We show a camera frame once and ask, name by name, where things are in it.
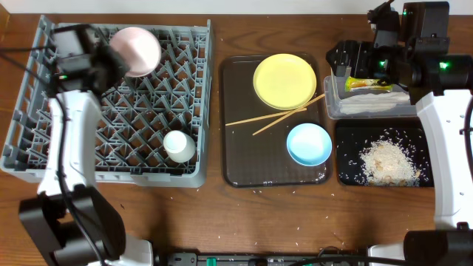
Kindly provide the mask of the yellow green snack wrapper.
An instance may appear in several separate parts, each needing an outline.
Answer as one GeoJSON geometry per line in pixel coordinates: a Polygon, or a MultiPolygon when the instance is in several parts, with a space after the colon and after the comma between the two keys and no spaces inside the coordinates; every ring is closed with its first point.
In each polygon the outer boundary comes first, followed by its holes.
{"type": "Polygon", "coordinates": [[[369,78],[354,78],[349,77],[345,81],[344,90],[346,92],[354,92],[361,89],[374,89],[386,92],[391,92],[393,85],[382,83],[380,79],[369,79],[369,78]]]}

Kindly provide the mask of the white napkin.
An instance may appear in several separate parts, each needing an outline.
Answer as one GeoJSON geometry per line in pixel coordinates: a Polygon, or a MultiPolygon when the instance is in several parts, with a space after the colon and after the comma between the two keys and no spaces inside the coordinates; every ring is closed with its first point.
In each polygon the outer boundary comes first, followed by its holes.
{"type": "Polygon", "coordinates": [[[409,95],[403,92],[389,92],[377,95],[369,93],[341,100],[340,112],[346,115],[362,112],[383,112],[405,103],[409,103],[409,95]]]}

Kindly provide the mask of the pink white bowl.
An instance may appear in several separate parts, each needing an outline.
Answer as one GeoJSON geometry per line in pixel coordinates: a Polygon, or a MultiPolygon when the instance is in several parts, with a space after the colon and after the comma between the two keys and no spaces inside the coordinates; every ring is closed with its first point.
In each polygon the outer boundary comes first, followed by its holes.
{"type": "Polygon", "coordinates": [[[126,76],[139,78],[153,72],[161,59],[157,38],[141,27],[127,27],[115,33],[109,42],[124,59],[129,71],[126,76]]]}

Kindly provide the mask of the light blue bowl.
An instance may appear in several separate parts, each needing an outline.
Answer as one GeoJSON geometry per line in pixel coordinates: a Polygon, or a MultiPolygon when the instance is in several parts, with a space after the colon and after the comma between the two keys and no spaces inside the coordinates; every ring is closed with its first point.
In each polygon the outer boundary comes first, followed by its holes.
{"type": "Polygon", "coordinates": [[[313,167],[325,163],[332,153],[329,133],[315,123],[303,123],[290,130],[287,152],[299,165],[313,167]]]}

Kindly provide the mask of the white paper cup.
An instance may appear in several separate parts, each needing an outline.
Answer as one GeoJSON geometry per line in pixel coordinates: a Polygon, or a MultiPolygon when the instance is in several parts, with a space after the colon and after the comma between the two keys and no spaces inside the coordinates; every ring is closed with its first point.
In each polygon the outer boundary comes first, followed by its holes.
{"type": "Polygon", "coordinates": [[[163,146],[168,157],[176,163],[189,161],[197,150],[194,140],[178,130],[166,134],[163,139],[163,146]]]}

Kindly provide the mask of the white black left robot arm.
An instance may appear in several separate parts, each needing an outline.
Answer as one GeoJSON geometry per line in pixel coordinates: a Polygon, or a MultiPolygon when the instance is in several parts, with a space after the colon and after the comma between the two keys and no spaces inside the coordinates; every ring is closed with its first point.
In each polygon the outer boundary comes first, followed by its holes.
{"type": "Polygon", "coordinates": [[[58,58],[45,83],[52,116],[45,175],[19,218],[48,265],[153,265],[151,242],[126,234],[98,191],[95,133],[101,96],[128,71],[90,24],[53,30],[58,58]]]}

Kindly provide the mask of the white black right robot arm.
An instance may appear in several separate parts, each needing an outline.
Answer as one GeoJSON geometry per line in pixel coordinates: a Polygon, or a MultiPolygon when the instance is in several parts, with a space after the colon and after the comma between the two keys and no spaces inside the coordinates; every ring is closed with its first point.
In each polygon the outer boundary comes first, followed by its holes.
{"type": "Polygon", "coordinates": [[[373,41],[340,41],[326,54],[329,116],[416,115],[435,187],[435,229],[374,245],[370,265],[472,263],[472,57],[449,52],[449,3],[390,1],[369,10],[373,41]]]}

